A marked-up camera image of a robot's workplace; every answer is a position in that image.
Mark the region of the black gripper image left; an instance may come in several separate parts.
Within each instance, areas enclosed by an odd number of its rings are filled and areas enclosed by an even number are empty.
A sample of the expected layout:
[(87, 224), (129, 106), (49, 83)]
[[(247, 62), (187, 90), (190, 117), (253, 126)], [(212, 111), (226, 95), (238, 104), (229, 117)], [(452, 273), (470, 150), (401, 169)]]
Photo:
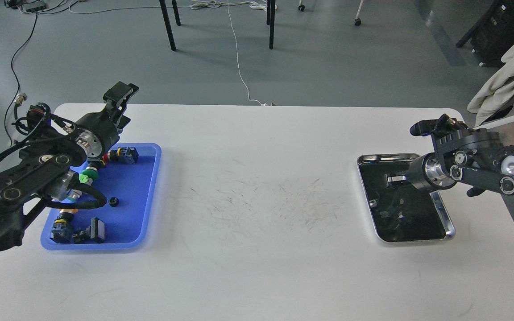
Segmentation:
[(120, 140), (123, 128), (131, 121), (122, 114), (138, 91), (139, 87), (133, 83), (117, 82), (103, 95), (106, 111), (87, 113), (75, 122), (80, 130), (77, 143), (85, 150), (88, 160), (102, 158)]

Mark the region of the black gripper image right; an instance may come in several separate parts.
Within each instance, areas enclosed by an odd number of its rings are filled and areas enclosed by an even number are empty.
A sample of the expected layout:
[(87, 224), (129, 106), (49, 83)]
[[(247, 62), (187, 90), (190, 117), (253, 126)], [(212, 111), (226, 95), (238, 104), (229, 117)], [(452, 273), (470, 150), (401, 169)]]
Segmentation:
[(454, 187), (451, 179), (441, 168), (435, 154), (422, 155), (410, 163), (406, 175), (387, 175), (387, 185), (412, 184), (416, 189), (429, 193)]

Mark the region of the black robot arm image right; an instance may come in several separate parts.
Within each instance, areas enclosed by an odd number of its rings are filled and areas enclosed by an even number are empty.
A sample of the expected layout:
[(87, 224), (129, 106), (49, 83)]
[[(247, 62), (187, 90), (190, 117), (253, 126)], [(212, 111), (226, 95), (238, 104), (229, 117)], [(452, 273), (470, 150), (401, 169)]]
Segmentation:
[(514, 195), (514, 144), (504, 146), (498, 132), (473, 129), (444, 114), (416, 122), (410, 134), (431, 137), (434, 151), (397, 173), (402, 181), (426, 192), (463, 183), (470, 186), (469, 197), (487, 190)]

